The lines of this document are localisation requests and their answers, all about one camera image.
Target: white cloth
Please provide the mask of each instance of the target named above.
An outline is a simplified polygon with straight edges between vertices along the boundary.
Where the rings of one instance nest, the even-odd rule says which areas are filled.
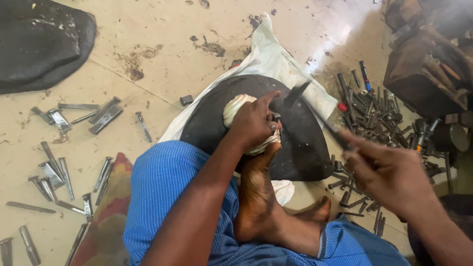
[[[205,94],[223,80],[247,74],[258,74],[276,79],[288,88],[293,88],[295,85],[302,85],[307,80],[312,81],[302,96],[314,109],[320,112],[323,118],[328,119],[337,105],[337,100],[330,96],[320,83],[313,79],[309,74],[305,73],[294,58],[292,58],[290,54],[281,47],[276,36],[274,36],[269,15],[263,13],[262,19],[263,22],[261,25],[259,25],[259,27],[253,32],[251,53],[239,66],[227,71],[205,88],[194,102],[171,122],[158,142],[179,140],[187,119],[189,119],[195,107]],[[276,193],[283,195],[280,197],[281,201],[287,203],[294,194],[294,185],[291,182],[288,185],[283,181],[290,182],[288,180],[277,181],[278,190]]]

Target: colorful cloth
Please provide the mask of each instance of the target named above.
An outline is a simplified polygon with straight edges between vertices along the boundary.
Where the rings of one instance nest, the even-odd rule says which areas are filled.
[[[123,234],[130,265],[138,266],[167,213],[210,156],[181,141],[162,142],[141,155],[131,174],[131,203]],[[233,235],[238,188],[230,181],[215,231],[209,265],[377,265],[409,263],[387,241],[351,224],[344,215],[329,222],[317,257],[256,242],[240,243]]]

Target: floor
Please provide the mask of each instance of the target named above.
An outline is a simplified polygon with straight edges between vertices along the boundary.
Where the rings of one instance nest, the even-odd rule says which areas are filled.
[[[88,61],[54,88],[0,95],[0,201],[18,201],[57,210],[35,213],[0,206],[0,238],[14,237],[14,261],[28,265],[18,227],[26,224],[43,265],[63,265],[85,222],[83,216],[48,203],[27,177],[40,175],[37,165],[47,157],[41,141],[47,141],[56,158],[66,157],[76,195],[72,204],[82,206],[81,195],[92,190],[105,156],[119,151],[133,162],[155,144],[184,107],[179,98],[194,98],[225,73],[234,60],[248,52],[255,21],[262,12],[271,14],[273,28],[286,48],[325,88],[339,97],[336,73],[349,73],[364,60],[374,88],[381,85],[391,49],[391,30],[384,23],[386,1],[368,0],[59,0],[58,2],[95,15],[97,37]],[[206,52],[208,44],[225,49],[224,54]],[[57,103],[104,104],[111,97],[122,99],[124,113],[98,136],[88,132],[86,122],[74,125],[67,135],[46,125],[30,108],[49,110]],[[136,123],[141,111],[155,139],[145,140]],[[87,111],[65,110],[69,121]],[[416,116],[403,108],[404,121]],[[331,120],[339,120],[334,112]],[[340,150],[326,137],[329,152],[339,158]],[[445,194],[445,177],[436,177],[438,193]],[[310,206],[329,195],[333,212],[338,210],[342,191],[326,191],[335,178],[314,183],[295,182],[296,192],[285,206],[289,211]],[[66,189],[59,189],[67,199]],[[96,193],[92,194],[95,202]],[[406,226],[383,209],[384,239],[400,252],[413,257]],[[375,213],[364,213],[354,221],[373,229]]]

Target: person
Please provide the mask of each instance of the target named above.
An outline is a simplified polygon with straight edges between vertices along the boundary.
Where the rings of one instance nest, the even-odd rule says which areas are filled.
[[[279,143],[243,167],[237,187],[232,176],[243,153],[281,128],[269,110],[279,95],[273,91],[245,103],[211,156],[168,141],[136,160],[123,234],[130,265],[409,264],[391,244],[344,214],[328,222],[328,197],[307,211],[286,213],[268,174]],[[473,265],[473,243],[442,208],[415,151],[339,133],[354,148],[343,155],[359,189],[404,217],[438,265]]]

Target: black leather pad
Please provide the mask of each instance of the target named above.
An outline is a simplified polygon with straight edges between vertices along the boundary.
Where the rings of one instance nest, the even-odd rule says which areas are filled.
[[[333,166],[322,129],[305,102],[298,98],[292,107],[284,106],[290,89],[281,82],[260,75],[229,78],[217,85],[198,103],[184,126],[181,140],[212,154],[227,134],[222,112],[236,95],[261,98],[266,92],[280,90],[270,109],[281,115],[282,149],[270,165],[271,180],[319,181],[333,173]],[[243,156],[236,171],[251,157]]]

